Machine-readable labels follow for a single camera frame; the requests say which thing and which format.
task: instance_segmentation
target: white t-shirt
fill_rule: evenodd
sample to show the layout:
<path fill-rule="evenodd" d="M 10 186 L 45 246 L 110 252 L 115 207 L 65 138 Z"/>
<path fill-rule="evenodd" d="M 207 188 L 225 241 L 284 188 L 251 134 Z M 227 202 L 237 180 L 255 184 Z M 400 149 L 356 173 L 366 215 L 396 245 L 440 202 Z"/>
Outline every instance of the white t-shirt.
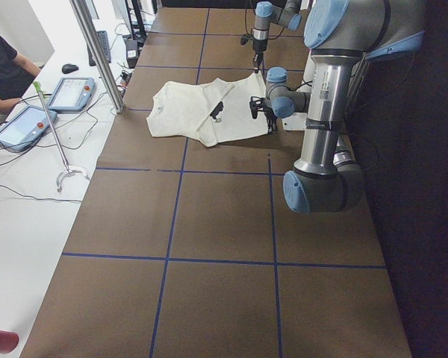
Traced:
<path fill-rule="evenodd" d="M 154 105 L 147 118 L 149 131 L 152 136 L 187 136 L 207 147 L 261 136 L 267 133 L 267 120 L 263 113 L 252 118 L 249 101 L 251 96 L 264 95 L 260 73 L 236 82 L 219 78 L 201 85 L 169 81 L 153 97 Z M 222 110 L 214 119 L 211 113 L 218 105 Z"/>

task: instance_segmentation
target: computer mouse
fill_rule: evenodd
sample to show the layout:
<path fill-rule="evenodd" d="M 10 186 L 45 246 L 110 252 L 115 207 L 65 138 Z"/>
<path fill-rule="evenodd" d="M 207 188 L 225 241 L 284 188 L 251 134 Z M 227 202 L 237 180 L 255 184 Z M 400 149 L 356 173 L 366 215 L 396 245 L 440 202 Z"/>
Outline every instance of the computer mouse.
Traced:
<path fill-rule="evenodd" d="M 65 63 L 63 65 L 63 67 L 61 68 L 62 73 L 64 73 L 65 75 L 67 73 L 71 73 L 71 72 L 74 72 L 74 71 L 77 71 L 77 70 L 78 70 L 78 66 L 76 66 L 76 65 L 74 65 L 72 63 Z"/>

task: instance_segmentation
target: black cloth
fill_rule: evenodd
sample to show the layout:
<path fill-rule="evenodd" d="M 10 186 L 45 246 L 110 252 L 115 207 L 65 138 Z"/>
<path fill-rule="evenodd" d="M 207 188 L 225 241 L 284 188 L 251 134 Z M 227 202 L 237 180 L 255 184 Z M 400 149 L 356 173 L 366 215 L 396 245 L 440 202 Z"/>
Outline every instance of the black cloth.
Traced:
<path fill-rule="evenodd" d="M 16 65 L 16 50 L 0 36 L 0 99 L 18 98 L 34 80 L 31 73 Z"/>

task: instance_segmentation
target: white table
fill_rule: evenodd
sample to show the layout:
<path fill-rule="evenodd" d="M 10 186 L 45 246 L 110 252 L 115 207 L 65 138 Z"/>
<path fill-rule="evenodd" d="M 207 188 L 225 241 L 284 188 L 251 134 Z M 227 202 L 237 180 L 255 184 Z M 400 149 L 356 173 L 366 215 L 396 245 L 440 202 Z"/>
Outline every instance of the white table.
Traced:
<path fill-rule="evenodd" d="M 110 45 L 115 38 L 116 24 L 105 26 L 95 23 L 96 30 L 107 30 Z M 124 58 L 124 42 L 118 37 L 111 53 L 111 71 L 115 78 L 122 71 L 117 62 L 123 64 Z M 61 67 L 65 63 L 74 63 L 79 70 L 63 75 Z M 105 92 L 97 68 L 88 66 L 83 38 L 76 39 L 72 48 L 55 52 L 37 80 L 43 92 L 50 93 L 63 76 L 95 78 L 96 91 L 90 103 Z M 36 95 L 33 86 L 23 97 L 30 95 Z M 38 98 L 29 103 L 40 106 Z M 18 113 L 23 106 L 17 106 L 11 115 Z M 97 117 L 98 122 L 84 144 L 77 150 L 64 149 L 69 163 L 84 167 L 89 176 L 94 172 L 115 116 L 108 94 L 90 113 Z M 56 127 L 70 122 L 75 116 L 60 114 Z M 84 114 L 58 129 L 62 144 L 78 146 L 95 121 L 92 116 Z M 38 145 L 54 143 L 53 136 L 48 134 Z M 0 163 L 16 155 L 0 150 Z M 62 171 L 63 163 L 56 146 L 35 147 L 19 159 L 0 167 L 0 184 L 38 198 L 83 199 L 89 181 L 82 175 L 65 178 L 62 193 L 57 193 L 56 178 Z M 6 357 L 19 357 L 25 345 L 79 207 L 79 204 L 67 202 L 24 199 L 0 188 L 0 330 L 16 332 L 20 337 L 18 347 Z"/>

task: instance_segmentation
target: blue joint cap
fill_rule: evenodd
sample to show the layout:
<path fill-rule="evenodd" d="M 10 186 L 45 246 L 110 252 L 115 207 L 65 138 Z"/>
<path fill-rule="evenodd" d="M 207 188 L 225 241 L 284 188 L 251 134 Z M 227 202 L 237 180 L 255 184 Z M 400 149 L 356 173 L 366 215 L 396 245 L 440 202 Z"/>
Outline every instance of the blue joint cap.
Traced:
<path fill-rule="evenodd" d="M 421 47 L 424 34 L 425 31 L 417 32 L 416 34 L 405 37 L 395 43 L 369 52 L 365 58 L 369 61 L 392 60 L 401 55 L 416 52 Z"/>
<path fill-rule="evenodd" d="M 300 22 L 302 21 L 302 15 L 296 13 L 295 16 L 289 22 L 289 30 L 295 31 L 299 28 Z"/>
<path fill-rule="evenodd" d="M 269 17 L 272 15 L 274 8 L 272 3 L 268 1 L 261 1 L 257 3 L 255 7 L 255 15 L 259 17 Z"/>
<path fill-rule="evenodd" d="M 284 67 L 273 67 L 267 71 L 267 82 L 280 84 L 287 80 L 287 70 Z"/>
<path fill-rule="evenodd" d="M 308 203 L 307 195 L 305 195 L 304 186 L 293 171 L 289 171 L 284 175 L 284 197 L 292 211 L 306 214 L 311 212 L 311 206 Z"/>
<path fill-rule="evenodd" d="M 334 32 L 350 0 L 319 0 L 308 14 L 304 43 L 308 48 L 322 45 Z"/>
<path fill-rule="evenodd" d="M 288 97 L 277 97 L 272 101 L 272 110 L 278 118 L 287 118 L 292 116 L 296 111 L 296 105 Z"/>

